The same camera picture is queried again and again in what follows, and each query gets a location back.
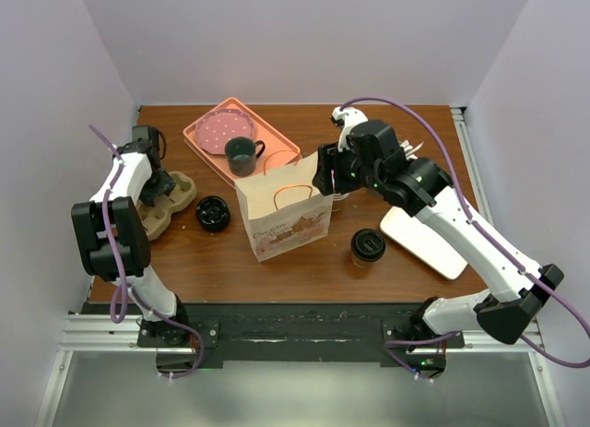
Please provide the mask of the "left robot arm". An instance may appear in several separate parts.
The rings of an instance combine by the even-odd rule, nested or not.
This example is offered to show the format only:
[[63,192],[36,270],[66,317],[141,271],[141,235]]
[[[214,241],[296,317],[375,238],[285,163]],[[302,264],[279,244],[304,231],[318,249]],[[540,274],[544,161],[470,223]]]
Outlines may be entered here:
[[130,302],[142,314],[140,333],[179,347],[191,338],[191,324],[178,296],[151,265],[148,235],[136,205],[152,205],[170,194],[175,181],[162,168],[167,141],[150,125],[132,128],[132,140],[114,145],[95,126],[89,128],[112,154],[112,168],[99,191],[71,208],[77,247],[85,271],[114,285],[110,318],[121,324]]

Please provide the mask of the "black plastic cup lid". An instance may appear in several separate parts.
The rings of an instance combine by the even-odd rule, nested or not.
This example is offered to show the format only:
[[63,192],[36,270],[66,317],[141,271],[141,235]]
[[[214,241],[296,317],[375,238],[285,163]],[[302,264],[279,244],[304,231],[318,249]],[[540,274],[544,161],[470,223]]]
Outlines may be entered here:
[[382,258],[386,249],[384,237],[376,230],[361,229],[350,240],[351,253],[359,258]]

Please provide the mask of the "cream bear paper bag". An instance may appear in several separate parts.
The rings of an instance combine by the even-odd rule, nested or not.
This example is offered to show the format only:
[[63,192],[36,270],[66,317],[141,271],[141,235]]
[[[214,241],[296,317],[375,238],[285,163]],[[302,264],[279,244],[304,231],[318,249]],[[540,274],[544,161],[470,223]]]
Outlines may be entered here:
[[328,234],[333,195],[313,186],[318,154],[234,182],[242,221],[259,262]]

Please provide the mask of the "brown paper coffee cup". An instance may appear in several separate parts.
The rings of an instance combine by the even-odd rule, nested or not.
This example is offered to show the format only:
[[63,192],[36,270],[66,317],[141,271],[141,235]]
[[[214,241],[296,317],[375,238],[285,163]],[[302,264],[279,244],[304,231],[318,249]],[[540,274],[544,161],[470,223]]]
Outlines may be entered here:
[[372,267],[373,265],[375,265],[378,261],[380,261],[380,258],[377,259],[365,259],[365,258],[359,258],[355,255],[351,256],[351,260],[353,262],[353,264],[357,267],[360,268],[369,268]]

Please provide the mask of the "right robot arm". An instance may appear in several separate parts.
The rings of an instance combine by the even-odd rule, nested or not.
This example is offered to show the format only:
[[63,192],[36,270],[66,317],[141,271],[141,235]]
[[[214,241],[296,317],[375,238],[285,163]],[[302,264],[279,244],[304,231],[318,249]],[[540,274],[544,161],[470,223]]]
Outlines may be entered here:
[[409,159],[394,129],[381,120],[336,119],[340,139],[318,148],[313,185],[324,196],[362,187],[417,218],[448,242],[484,280],[480,293],[430,298],[411,316],[410,334],[423,347],[444,334],[482,329],[504,344],[525,332],[564,278],[555,265],[541,266],[503,238],[479,214],[468,216],[449,174],[428,158]]

